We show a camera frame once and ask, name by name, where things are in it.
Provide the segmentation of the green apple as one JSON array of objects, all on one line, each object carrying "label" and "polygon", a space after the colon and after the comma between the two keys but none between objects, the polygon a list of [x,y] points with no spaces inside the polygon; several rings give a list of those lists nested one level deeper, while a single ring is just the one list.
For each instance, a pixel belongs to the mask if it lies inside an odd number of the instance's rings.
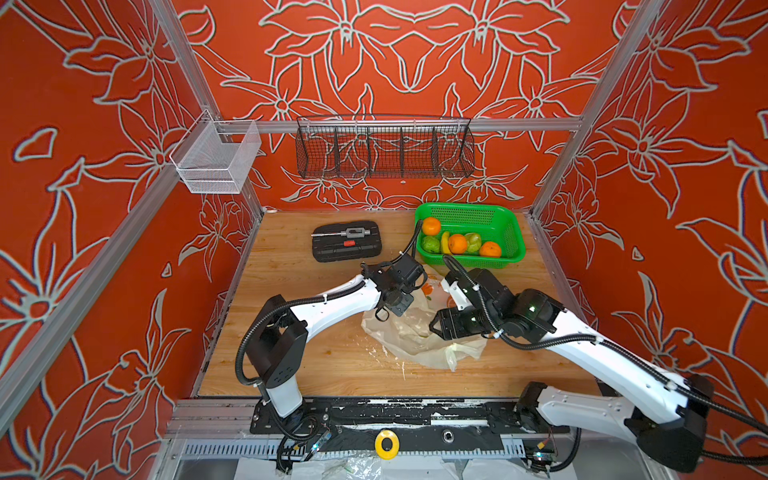
[{"label": "green apple", "polygon": [[479,249],[483,244],[481,235],[478,233],[472,232],[472,233],[465,234],[464,238],[467,242],[467,248],[465,253],[468,255],[478,254]]}]

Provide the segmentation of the orange printed plastic bag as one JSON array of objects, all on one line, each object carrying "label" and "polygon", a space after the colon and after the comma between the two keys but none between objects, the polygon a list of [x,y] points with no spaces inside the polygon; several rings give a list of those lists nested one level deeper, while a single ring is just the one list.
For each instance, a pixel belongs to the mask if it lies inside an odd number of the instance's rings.
[{"label": "orange printed plastic bag", "polygon": [[439,310],[454,305],[451,296],[440,283],[443,276],[430,266],[425,267],[427,282],[413,293],[414,301],[402,316],[391,314],[380,321],[373,312],[363,314],[361,326],[385,352],[422,366],[455,372],[466,358],[478,360],[487,345],[483,337],[466,337],[446,341],[429,329]]}]

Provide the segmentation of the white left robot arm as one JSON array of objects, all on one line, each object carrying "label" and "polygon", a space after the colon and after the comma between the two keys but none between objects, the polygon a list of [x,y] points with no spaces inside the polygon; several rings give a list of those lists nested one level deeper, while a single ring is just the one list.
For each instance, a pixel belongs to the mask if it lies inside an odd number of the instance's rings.
[{"label": "white left robot arm", "polygon": [[419,220],[405,249],[392,260],[361,264],[347,283],[313,297],[287,301],[271,297],[243,335],[234,359],[238,382],[255,387],[271,420],[286,439],[307,443],[321,434],[315,416],[291,416],[302,408],[296,374],[307,344],[319,333],[354,315],[372,311],[402,316],[413,293],[428,279],[414,255],[423,222]]}]

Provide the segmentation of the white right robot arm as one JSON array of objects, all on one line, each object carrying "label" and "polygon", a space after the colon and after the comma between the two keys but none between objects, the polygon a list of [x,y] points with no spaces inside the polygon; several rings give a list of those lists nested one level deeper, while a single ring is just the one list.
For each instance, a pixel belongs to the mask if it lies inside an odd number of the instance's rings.
[{"label": "white right robot arm", "polygon": [[710,412],[765,433],[767,426],[715,402],[712,383],[656,366],[601,335],[560,302],[535,289],[512,293],[486,269],[467,270],[453,256],[442,257],[449,273],[443,289],[454,300],[430,323],[444,340],[475,335],[498,338],[519,351],[547,350],[578,365],[615,391],[613,397],[563,392],[532,382],[516,404],[528,429],[567,426],[626,440],[652,460],[692,473],[702,459],[764,466],[767,458],[708,451]]}]

